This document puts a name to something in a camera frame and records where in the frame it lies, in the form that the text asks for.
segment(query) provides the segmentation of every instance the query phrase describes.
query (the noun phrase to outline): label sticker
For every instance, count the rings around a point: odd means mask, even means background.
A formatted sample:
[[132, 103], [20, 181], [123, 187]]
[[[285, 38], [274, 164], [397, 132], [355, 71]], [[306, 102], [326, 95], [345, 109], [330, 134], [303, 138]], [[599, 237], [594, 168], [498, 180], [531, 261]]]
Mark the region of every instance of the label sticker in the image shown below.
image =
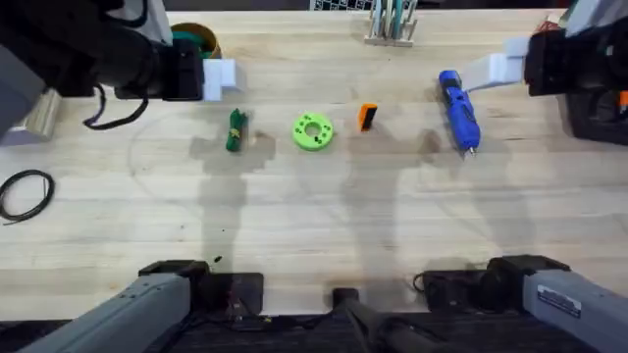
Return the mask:
[[580, 315], [582, 313], [581, 302], [541, 284], [537, 286], [537, 297], [542, 302], [549, 304], [574, 318], [580, 319]]

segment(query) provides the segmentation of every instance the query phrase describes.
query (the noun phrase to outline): wooden table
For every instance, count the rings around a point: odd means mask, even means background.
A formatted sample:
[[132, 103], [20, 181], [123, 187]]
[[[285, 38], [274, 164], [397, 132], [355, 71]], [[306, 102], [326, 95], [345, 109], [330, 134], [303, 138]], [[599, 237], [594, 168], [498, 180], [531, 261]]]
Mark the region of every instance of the wooden table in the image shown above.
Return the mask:
[[[441, 70], [495, 52], [546, 11], [423, 12], [412, 49], [365, 46], [365, 13], [176, 13], [211, 26], [248, 91], [221, 104], [151, 102], [109, 132], [81, 125], [95, 99], [68, 99], [54, 141], [0, 150], [0, 178], [37, 168], [57, 180], [39, 217], [0, 227], [0, 320], [78, 316], [157, 260], [202, 259], [261, 272], [267, 313], [326, 310], [359, 286], [378, 309], [416, 310], [426, 269], [483, 266], [501, 254], [563, 261], [628, 295], [628, 150], [576, 140], [553, 97], [524, 86], [474, 93], [484, 139], [454, 151]], [[364, 102], [375, 128], [359, 133]], [[106, 116], [137, 102], [110, 98]], [[229, 112], [251, 113], [248, 146], [225, 150]], [[291, 139], [305, 111], [336, 136], [317, 153]], [[17, 202], [41, 196], [35, 185]]]

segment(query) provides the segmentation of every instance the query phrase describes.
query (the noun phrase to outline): green 3d printed ring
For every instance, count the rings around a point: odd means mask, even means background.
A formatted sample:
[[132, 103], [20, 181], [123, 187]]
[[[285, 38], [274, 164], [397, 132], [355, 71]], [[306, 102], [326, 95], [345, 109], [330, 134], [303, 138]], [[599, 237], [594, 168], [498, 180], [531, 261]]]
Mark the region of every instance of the green 3d printed ring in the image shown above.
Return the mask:
[[[308, 135], [305, 131], [309, 128], [318, 129], [316, 135]], [[330, 142], [334, 136], [334, 126], [324, 115], [317, 113], [305, 113], [294, 122], [292, 138], [294, 142], [306, 151], [319, 151]]]

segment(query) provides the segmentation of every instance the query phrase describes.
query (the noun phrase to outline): coiled black wire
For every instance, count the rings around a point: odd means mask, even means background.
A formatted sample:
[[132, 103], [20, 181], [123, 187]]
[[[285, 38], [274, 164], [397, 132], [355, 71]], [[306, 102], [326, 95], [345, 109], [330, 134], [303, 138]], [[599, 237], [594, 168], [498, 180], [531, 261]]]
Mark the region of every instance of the coiled black wire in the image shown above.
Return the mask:
[[[22, 180], [25, 177], [31, 177], [31, 176], [43, 177], [44, 179], [48, 181], [47, 190], [44, 183], [43, 200], [41, 200], [41, 202], [39, 202], [39, 204], [37, 204], [35, 207], [22, 213], [21, 215], [9, 214], [4, 208], [4, 198], [7, 194], [7, 191], [9, 191], [9, 188], [11, 188], [11, 186], [14, 183]], [[0, 217], [2, 217], [3, 219], [7, 221], [10, 221], [9, 223], [4, 224], [4, 226], [9, 226], [9, 225], [14, 225], [20, 222], [24, 222], [26, 220], [30, 220], [31, 218], [37, 216], [39, 213], [41, 213], [41, 211], [43, 211], [48, 206], [54, 194], [55, 194], [55, 180], [52, 178], [52, 176], [42, 171], [27, 170], [27, 171], [19, 172], [14, 176], [9, 177], [7, 181], [5, 181], [2, 184], [2, 186], [0, 186]]]

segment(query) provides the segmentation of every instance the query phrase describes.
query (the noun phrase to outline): blue tool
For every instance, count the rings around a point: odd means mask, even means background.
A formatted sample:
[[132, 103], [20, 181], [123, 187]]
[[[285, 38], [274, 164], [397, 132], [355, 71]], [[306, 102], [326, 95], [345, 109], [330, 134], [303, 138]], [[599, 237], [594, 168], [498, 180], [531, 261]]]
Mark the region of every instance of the blue tool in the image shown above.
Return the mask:
[[455, 71], [443, 71], [439, 75], [439, 82], [447, 104], [453, 138], [461, 151], [474, 155], [480, 145], [481, 132], [469, 95], [462, 90], [460, 76]]

